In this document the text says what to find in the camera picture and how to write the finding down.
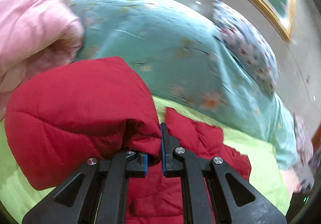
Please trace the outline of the teal floral duvet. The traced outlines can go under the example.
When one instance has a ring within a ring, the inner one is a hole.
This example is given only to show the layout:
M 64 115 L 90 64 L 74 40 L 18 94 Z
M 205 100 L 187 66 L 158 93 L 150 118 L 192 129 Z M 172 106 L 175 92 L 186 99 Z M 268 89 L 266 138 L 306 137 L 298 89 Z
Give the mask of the teal floral duvet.
M 213 20 L 173 0 L 71 0 L 70 6 L 85 28 L 77 60 L 121 57 L 153 95 L 271 143 L 281 169 L 296 163 L 291 113 L 214 36 Z

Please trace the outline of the light green bed sheet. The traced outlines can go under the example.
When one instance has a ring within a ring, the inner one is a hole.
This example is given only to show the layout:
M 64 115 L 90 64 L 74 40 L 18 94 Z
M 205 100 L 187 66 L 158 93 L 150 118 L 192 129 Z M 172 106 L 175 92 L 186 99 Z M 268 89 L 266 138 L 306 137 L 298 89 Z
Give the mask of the light green bed sheet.
M 282 180 L 275 159 L 275 149 L 267 142 L 255 139 L 245 133 L 232 129 L 217 120 L 176 102 L 153 97 L 158 118 L 164 121 L 165 108 L 171 107 L 181 115 L 218 126 L 224 131 L 224 144 L 248 156 L 251 164 L 249 182 L 265 198 L 286 214 L 290 206 L 291 195 Z M 37 191 L 31 187 L 18 167 L 7 143 L 4 122 L 1 122 L 1 203 L 17 223 L 24 215 L 43 199 L 50 189 Z

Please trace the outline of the white patterned pillow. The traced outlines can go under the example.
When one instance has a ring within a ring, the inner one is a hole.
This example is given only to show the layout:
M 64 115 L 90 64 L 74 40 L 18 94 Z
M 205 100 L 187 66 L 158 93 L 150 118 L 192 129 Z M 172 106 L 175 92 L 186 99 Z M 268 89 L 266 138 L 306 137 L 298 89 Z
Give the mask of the white patterned pillow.
M 272 97 L 278 82 L 275 54 L 261 33 L 239 12 L 221 0 L 213 1 L 214 36 L 223 42 L 240 66 Z

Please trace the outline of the red quilted puffer jacket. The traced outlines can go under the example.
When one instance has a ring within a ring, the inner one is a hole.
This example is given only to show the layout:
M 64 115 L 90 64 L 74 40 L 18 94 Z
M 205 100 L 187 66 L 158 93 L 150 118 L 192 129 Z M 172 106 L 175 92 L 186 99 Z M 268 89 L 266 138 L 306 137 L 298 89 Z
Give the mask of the red quilted puffer jacket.
M 126 223 L 183 223 L 181 180 L 162 173 L 156 106 L 121 58 L 79 61 L 34 76 L 9 98 L 4 129 L 36 190 L 59 186 L 89 158 L 147 154 L 147 176 L 129 180 Z

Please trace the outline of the pink folded quilt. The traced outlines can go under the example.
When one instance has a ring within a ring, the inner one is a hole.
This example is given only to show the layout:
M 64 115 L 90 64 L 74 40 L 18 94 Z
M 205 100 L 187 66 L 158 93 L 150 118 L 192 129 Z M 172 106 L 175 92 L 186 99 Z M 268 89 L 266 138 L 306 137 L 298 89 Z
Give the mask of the pink folded quilt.
M 83 34 L 62 0 L 1 0 L 1 117 L 19 85 L 75 59 Z

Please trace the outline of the pink plaid pillow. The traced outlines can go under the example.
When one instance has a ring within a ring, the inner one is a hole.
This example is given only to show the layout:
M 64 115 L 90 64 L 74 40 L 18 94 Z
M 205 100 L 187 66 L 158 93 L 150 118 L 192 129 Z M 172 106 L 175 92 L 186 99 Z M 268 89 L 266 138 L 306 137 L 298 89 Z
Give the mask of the pink plaid pillow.
M 293 119 L 298 159 L 291 168 L 280 171 L 290 195 L 309 193 L 314 185 L 314 175 L 310 167 L 313 157 L 312 141 L 306 137 L 303 119 L 297 114 L 293 114 Z

